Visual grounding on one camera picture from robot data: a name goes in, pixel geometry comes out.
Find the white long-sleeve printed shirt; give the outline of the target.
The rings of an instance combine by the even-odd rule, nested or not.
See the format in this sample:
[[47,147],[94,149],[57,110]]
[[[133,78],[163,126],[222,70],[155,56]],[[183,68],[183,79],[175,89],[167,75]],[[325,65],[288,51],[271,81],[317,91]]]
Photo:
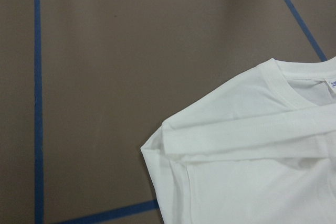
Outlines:
[[1,0],[1,223],[335,223],[335,0]]

